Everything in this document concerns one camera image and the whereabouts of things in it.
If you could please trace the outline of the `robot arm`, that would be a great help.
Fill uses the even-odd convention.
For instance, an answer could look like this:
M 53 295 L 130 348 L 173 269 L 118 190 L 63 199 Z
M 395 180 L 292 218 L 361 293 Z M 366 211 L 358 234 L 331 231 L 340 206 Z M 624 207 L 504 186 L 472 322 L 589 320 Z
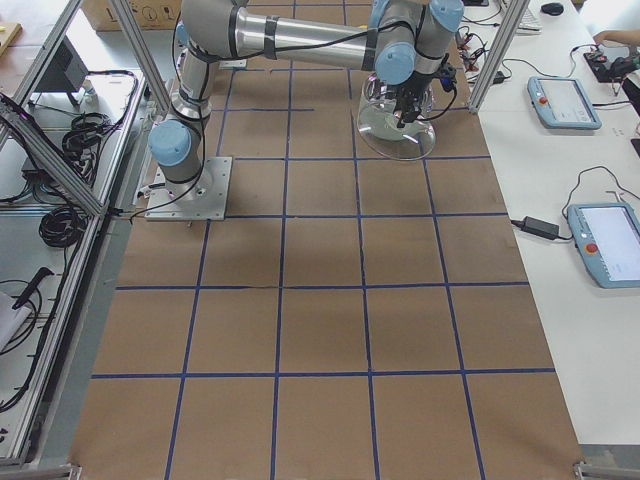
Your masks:
M 368 146 L 397 160 L 422 159 L 435 146 L 433 92 L 455 93 L 448 49 L 460 26 L 460 1 L 375 1 L 365 27 L 252 14 L 239 1 L 185 1 L 187 48 L 172 114 L 149 136 L 170 203 L 207 195 L 204 127 L 214 75 L 223 61 L 292 59 L 365 71 L 357 129 Z

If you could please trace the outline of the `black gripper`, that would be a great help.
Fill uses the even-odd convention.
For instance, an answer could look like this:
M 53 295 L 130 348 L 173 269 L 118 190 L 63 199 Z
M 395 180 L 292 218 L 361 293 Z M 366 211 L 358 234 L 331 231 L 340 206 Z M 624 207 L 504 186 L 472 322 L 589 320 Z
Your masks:
M 395 86 L 394 116 L 398 125 L 429 119 L 424 104 L 429 100 L 431 81 L 431 75 L 412 74 L 408 80 Z

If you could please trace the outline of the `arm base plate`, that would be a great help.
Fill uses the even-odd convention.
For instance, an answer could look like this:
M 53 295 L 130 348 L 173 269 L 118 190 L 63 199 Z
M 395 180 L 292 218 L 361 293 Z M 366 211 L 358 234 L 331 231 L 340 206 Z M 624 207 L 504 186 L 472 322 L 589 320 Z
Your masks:
M 165 180 L 161 168 L 154 182 L 163 186 L 150 191 L 144 218 L 149 221 L 200 221 L 225 219 L 232 157 L 208 157 L 195 186 Z

